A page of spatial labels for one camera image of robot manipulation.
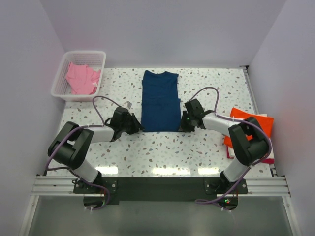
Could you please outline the navy blue printed t-shirt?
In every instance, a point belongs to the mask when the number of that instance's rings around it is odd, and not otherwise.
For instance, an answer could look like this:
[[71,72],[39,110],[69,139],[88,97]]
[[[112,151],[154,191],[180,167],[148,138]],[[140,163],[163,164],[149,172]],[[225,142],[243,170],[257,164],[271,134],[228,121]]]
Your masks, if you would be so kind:
[[141,124],[145,132],[177,132],[181,123],[176,73],[146,70],[142,80]]

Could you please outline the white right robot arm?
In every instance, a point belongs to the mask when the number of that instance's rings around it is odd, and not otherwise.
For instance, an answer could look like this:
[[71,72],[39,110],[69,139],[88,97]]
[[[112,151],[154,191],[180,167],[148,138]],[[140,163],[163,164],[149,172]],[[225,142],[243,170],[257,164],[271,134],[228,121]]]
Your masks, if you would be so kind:
[[216,131],[231,139],[235,158],[220,173],[219,187],[222,192],[231,193],[251,166],[270,155],[270,139],[256,118],[221,116],[215,111],[204,110],[197,99],[186,102],[185,108],[180,126],[183,131],[193,132],[197,127]]

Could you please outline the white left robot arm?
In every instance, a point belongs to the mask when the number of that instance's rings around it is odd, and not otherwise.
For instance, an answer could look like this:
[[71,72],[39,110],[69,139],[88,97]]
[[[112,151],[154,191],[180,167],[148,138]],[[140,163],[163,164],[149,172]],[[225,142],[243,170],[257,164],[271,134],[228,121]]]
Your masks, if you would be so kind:
[[64,165],[63,169],[68,169],[85,181],[84,186],[87,190],[96,193],[101,189],[103,181],[100,171],[86,159],[90,144],[114,142],[123,133],[132,135],[143,129],[135,114],[124,107],[116,108],[112,117],[103,121],[101,125],[79,126],[69,121],[48,148],[49,160],[46,170],[54,170],[49,168],[49,164],[51,160],[55,160]]

